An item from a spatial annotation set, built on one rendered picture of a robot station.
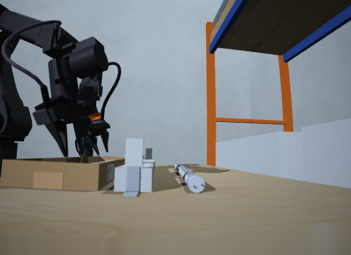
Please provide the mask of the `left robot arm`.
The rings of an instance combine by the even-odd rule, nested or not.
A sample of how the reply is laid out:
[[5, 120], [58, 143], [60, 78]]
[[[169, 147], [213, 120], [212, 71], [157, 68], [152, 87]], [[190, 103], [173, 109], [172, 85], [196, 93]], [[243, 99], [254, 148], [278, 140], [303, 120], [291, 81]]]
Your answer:
[[[100, 101], [100, 97], [102, 96], [102, 91], [103, 91], [103, 86], [102, 85], [102, 74], [98, 73], [96, 74], [92, 79], [90, 77], [84, 78], [81, 80], [81, 83], [79, 84], [79, 97], [80, 100], [87, 100], [90, 102], [95, 109], [95, 112], [98, 112], [96, 102], [97, 100]], [[94, 91], [95, 88], [95, 91]], [[98, 92], [99, 88], [99, 92]], [[98, 95], [99, 93], [99, 95]], [[96, 96], [95, 96], [96, 95]], [[98, 128], [104, 128], [106, 126], [105, 120], [99, 120], [99, 121], [94, 121], [91, 122], [91, 126], [93, 129], [98, 129]], [[84, 148], [84, 153], [80, 155], [81, 156], [93, 156], [93, 147], [85, 141], [85, 148]]]

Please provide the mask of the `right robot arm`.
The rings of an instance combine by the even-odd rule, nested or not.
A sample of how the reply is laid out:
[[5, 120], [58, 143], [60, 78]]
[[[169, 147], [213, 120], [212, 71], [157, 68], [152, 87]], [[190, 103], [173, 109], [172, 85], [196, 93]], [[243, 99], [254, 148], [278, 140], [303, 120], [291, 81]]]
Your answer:
[[[28, 107], [18, 94], [11, 64], [2, 55], [4, 41], [16, 31], [39, 21], [23, 17], [0, 4], [0, 176], [2, 160], [17, 159], [18, 143], [31, 131], [32, 119]], [[63, 79], [78, 82], [108, 70], [104, 46], [94, 37], [78, 41], [58, 24], [51, 23], [23, 31], [6, 47], [7, 56], [14, 52], [19, 40], [40, 46], [42, 52], [53, 58], [48, 62], [50, 83]], [[39, 47], [38, 46], [38, 47]], [[64, 117], [62, 103], [32, 113], [37, 125], [48, 124]]]

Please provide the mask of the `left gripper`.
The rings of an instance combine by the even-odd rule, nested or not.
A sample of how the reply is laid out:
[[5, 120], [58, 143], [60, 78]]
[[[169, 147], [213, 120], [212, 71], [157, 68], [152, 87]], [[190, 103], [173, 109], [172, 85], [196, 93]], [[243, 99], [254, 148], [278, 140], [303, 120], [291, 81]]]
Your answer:
[[[92, 122], [100, 120], [100, 112], [95, 112], [94, 114], [93, 113], [91, 114], [92, 115], [89, 115], [88, 118], [90, 118]], [[108, 153], [108, 138], [109, 138], [109, 132], [107, 131], [108, 128], [111, 128], [111, 127], [107, 122], [106, 122], [106, 126], [102, 128], [93, 129], [91, 126], [89, 128], [89, 131], [86, 136], [86, 141], [93, 147], [97, 155], [99, 155], [99, 150], [97, 147], [97, 143], [95, 141], [95, 137], [97, 136], [101, 136], [106, 152]], [[105, 142], [105, 134], [106, 134], [106, 142]]]

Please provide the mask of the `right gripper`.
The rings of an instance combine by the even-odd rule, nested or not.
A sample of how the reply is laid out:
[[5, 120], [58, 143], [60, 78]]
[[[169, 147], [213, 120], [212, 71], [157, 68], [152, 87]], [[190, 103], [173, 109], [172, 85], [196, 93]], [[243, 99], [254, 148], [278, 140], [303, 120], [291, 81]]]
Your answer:
[[56, 80], [52, 81], [50, 92], [50, 107], [61, 102], [66, 114], [57, 121], [45, 124], [45, 127], [57, 142], [63, 156], [68, 157], [67, 124], [73, 123], [79, 152], [83, 154], [86, 136], [91, 125], [91, 119], [88, 118], [87, 113], [95, 113], [94, 106], [87, 100], [80, 100], [78, 83], [70, 79], [63, 79], [62, 84]]

